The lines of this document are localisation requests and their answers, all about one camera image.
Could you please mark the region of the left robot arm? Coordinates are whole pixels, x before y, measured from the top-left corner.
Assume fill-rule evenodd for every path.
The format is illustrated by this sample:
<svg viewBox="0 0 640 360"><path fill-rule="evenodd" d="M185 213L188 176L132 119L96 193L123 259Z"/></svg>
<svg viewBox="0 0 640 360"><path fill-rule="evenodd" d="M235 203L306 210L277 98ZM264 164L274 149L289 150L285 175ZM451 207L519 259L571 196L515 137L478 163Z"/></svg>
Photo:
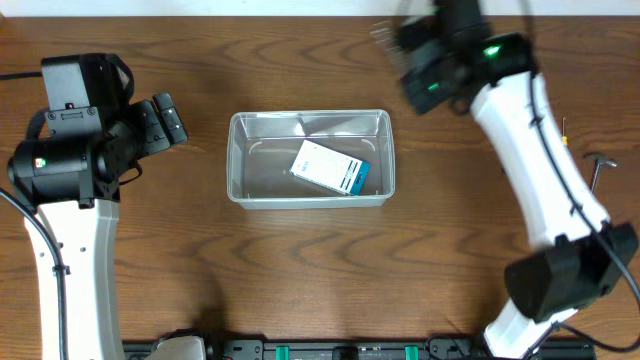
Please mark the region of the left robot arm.
<svg viewBox="0 0 640 360"><path fill-rule="evenodd" d="M116 55L45 58L48 105L8 161L9 201L24 217L36 259L42 355L121 359L115 286L121 187L141 160L187 142L173 99L135 101Z"/></svg>

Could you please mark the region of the clear plastic container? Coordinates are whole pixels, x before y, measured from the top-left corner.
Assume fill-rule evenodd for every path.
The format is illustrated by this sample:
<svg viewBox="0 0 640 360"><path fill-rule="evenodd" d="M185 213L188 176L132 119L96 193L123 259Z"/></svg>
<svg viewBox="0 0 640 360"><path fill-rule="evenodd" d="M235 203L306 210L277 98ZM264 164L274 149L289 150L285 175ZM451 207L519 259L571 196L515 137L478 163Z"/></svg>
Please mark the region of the clear plastic container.
<svg viewBox="0 0 640 360"><path fill-rule="evenodd" d="M291 173L308 140L367 163L360 193ZM390 115L381 109L239 112L230 120L227 195L246 210L375 207L396 190Z"/></svg>

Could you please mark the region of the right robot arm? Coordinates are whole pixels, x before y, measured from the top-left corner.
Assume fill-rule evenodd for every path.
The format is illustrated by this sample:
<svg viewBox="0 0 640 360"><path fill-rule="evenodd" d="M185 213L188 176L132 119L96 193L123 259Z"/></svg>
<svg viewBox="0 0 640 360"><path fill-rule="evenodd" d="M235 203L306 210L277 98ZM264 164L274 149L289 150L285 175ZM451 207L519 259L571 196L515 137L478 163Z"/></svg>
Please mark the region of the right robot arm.
<svg viewBox="0 0 640 360"><path fill-rule="evenodd" d="M448 104L491 143L515 193L531 254L508 265L509 299L484 330L486 355L528 359L569 319L619 282L639 289L628 265L639 248L631 224L613 224L577 169L554 119L531 33L494 33L476 0L438 1L403 21L392 47L418 114Z"/></svg>

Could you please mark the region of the white blue cardboard box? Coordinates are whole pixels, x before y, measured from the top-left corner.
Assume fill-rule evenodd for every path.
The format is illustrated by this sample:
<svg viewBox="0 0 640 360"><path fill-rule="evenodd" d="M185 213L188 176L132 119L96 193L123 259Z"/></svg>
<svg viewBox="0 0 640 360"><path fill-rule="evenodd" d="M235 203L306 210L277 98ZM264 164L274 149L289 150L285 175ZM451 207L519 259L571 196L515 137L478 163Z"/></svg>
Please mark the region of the white blue cardboard box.
<svg viewBox="0 0 640 360"><path fill-rule="evenodd" d="M339 194L359 196L370 169L366 161L304 140L290 173Z"/></svg>

